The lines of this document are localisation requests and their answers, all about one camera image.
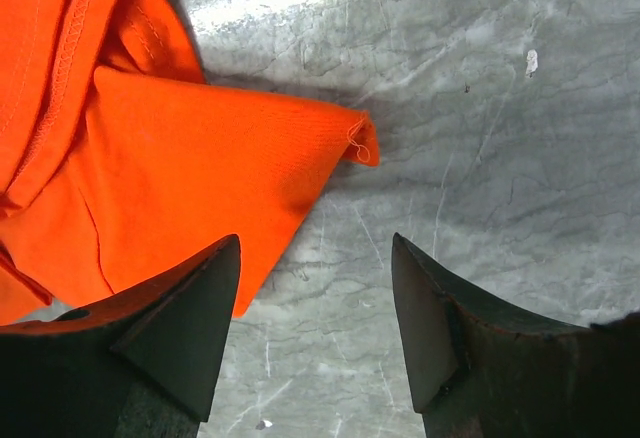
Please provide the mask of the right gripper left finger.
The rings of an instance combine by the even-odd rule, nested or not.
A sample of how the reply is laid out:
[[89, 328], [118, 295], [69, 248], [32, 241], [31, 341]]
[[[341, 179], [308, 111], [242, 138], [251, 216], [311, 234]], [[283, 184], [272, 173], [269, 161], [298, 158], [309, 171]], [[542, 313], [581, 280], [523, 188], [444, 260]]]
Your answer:
[[193, 437], [209, 418], [240, 274], [230, 235], [52, 321], [1, 330], [5, 437]]

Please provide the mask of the orange t-shirt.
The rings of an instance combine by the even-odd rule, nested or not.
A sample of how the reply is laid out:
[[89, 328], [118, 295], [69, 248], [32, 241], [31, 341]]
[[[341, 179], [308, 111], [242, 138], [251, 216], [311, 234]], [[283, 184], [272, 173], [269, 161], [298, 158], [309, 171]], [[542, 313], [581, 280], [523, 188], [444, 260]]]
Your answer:
[[209, 85], [167, 0], [1, 0], [1, 320], [105, 299], [236, 235], [243, 315], [369, 116]]

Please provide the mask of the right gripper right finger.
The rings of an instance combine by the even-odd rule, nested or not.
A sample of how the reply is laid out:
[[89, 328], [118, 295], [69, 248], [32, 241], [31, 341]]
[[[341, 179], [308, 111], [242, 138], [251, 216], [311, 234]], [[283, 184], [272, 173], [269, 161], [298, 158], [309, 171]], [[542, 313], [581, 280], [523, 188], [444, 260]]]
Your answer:
[[635, 437], [639, 316], [586, 327], [509, 303], [395, 235], [412, 404], [429, 437]]

